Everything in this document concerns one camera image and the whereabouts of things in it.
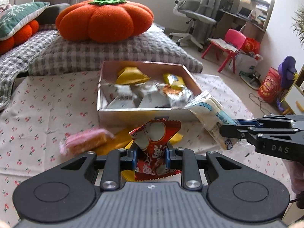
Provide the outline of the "white black small snack pack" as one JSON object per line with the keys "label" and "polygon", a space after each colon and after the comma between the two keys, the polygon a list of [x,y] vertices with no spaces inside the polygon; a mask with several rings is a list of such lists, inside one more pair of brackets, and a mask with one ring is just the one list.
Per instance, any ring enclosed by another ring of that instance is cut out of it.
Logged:
{"label": "white black small snack pack", "polygon": [[189,88],[184,87],[181,90],[182,90],[182,95],[175,97],[173,96],[168,97],[172,107],[184,107],[194,98],[194,95]]}

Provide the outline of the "pink shallow cardboard box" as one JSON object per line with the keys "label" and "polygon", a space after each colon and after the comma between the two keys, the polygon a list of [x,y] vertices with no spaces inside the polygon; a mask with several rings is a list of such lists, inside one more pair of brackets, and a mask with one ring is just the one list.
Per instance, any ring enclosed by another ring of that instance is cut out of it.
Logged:
{"label": "pink shallow cardboard box", "polygon": [[99,124],[131,126],[159,118],[194,121],[185,106],[201,92],[183,65],[104,61],[98,82]]}

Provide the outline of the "white grey triangular snack pack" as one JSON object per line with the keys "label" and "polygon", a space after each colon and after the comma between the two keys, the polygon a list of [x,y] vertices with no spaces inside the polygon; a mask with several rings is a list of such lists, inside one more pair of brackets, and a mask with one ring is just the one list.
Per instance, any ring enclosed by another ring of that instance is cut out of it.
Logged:
{"label": "white grey triangular snack pack", "polygon": [[140,103],[140,99],[128,85],[102,83],[101,89],[108,102],[107,109],[132,109],[137,108]]}

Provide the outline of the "yellow snack pack front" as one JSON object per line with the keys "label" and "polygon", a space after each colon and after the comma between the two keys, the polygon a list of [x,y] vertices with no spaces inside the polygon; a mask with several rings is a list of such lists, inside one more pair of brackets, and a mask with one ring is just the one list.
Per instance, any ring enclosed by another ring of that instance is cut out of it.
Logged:
{"label": "yellow snack pack front", "polygon": [[123,68],[117,75],[115,83],[120,85],[141,84],[150,80],[150,77],[142,73],[137,67]]}

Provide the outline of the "pink red child chair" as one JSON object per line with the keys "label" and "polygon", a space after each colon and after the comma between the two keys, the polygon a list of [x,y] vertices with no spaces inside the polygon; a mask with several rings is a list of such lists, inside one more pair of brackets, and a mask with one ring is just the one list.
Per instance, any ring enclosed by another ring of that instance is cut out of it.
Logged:
{"label": "pink red child chair", "polygon": [[223,61],[223,63],[221,64],[221,66],[218,68],[217,71],[220,73],[228,64],[228,62],[232,60],[232,70],[233,73],[235,74],[236,73],[235,58],[242,49],[246,39],[247,37],[243,33],[235,29],[228,29],[224,39],[208,38],[208,42],[210,44],[207,47],[207,49],[204,51],[201,58],[203,59],[212,47],[216,47],[217,49],[220,49],[221,51],[226,52],[228,54],[226,59]]}

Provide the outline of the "orange yellow wrapper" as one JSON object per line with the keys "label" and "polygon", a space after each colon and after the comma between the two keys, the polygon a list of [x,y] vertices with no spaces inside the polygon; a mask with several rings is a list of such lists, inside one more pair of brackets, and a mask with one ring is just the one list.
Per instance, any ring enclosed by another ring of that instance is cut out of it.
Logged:
{"label": "orange yellow wrapper", "polygon": [[169,96],[180,96],[182,95],[182,90],[171,88],[169,85],[164,85],[159,88],[160,93],[169,97]]}

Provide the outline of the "large yellow snack pack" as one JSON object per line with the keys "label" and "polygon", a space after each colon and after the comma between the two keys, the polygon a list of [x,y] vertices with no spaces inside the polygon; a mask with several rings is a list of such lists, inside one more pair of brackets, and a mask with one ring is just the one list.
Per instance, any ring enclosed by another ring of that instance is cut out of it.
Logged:
{"label": "large yellow snack pack", "polygon": [[111,150],[126,148],[129,149],[133,143],[132,137],[129,135],[130,129],[123,129],[114,135],[114,139],[110,139],[105,144],[95,148],[93,151],[97,155],[107,155]]}

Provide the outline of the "red white candy pack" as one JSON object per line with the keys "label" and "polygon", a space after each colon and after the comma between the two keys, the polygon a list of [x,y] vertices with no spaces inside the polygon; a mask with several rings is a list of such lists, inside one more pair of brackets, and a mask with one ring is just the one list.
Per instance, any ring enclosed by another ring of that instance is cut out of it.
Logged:
{"label": "red white candy pack", "polygon": [[178,133],[181,121],[178,120],[151,120],[129,132],[133,142],[138,146],[137,164],[134,170],[136,181],[147,181],[167,178],[179,174],[177,169],[169,169],[165,164],[165,152],[168,143],[175,135],[177,140],[182,139]]}

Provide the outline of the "wooden desk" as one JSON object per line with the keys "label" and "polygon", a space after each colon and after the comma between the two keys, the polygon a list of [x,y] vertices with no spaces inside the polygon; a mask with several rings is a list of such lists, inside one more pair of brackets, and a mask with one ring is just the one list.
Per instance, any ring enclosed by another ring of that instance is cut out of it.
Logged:
{"label": "wooden desk", "polygon": [[211,34],[213,38],[223,39],[229,29],[235,29],[248,38],[262,42],[275,0],[269,3],[263,0],[249,0],[250,3],[247,5],[244,1],[234,0],[230,10],[217,11],[217,24]]}

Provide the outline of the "white snack pack with text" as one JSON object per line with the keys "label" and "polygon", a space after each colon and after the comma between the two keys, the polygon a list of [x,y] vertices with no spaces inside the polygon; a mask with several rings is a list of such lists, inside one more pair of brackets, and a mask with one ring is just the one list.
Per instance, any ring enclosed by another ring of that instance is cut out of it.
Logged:
{"label": "white snack pack with text", "polygon": [[140,100],[138,105],[139,109],[171,107],[169,99],[160,93],[154,83],[137,84],[132,86],[131,90]]}

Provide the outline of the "small yellow blue pack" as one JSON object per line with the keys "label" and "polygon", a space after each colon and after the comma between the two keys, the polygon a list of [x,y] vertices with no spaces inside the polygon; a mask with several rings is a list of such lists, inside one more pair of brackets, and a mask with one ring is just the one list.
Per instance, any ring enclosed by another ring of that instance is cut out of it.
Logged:
{"label": "small yellow blue pack", "polygon": [[174,74],[163,74],[164,83],[169,85],[173,89],[183,89],[186,87],[182,77]]}

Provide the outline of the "pink rice bar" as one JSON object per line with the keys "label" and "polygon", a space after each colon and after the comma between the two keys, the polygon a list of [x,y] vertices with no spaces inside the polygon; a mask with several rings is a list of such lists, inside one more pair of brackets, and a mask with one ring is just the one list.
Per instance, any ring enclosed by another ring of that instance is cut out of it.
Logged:
{"label": "pink rice bar", "polygon": [[113,140],[114,134],[103,128],[92,128],[72,134],[59,144],[63,156],[79,155]]}

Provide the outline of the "green leaf pattern pillow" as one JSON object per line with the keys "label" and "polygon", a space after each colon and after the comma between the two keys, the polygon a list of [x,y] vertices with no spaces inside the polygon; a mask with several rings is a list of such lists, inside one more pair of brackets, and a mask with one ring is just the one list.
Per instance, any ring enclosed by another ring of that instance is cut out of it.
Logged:
{"label": "green leaf pattern pillow", "polygon": [[1,13],[1,41],[11,38],[23,26],[36,19],[49,2],[30,2],[14,5]]}

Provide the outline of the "white blue long snack pack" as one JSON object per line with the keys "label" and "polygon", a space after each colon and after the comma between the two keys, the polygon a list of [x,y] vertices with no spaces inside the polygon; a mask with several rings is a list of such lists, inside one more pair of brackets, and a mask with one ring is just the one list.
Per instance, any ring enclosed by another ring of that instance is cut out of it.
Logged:
{"label": "white blue long snack pack", "polygon": [[224,150],[230,150],[238,139],[221,136],[222,125],[239,125],[237,120],[226,113],[226,109],[210,94],[204,91],[185,106],[203,124],[203,127]]}

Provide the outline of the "orange pumpkin plush cushion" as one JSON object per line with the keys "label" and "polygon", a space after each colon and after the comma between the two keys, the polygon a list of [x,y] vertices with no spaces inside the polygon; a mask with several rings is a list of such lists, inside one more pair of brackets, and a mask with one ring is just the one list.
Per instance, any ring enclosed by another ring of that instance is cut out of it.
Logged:
{"label": "orange pumpkin plush cushion", "polygon": [[89,0],[64,9],[55,24],[60,35],[68,41],[115,43],[144,33],[153,21],[153,12],[141,3]]}

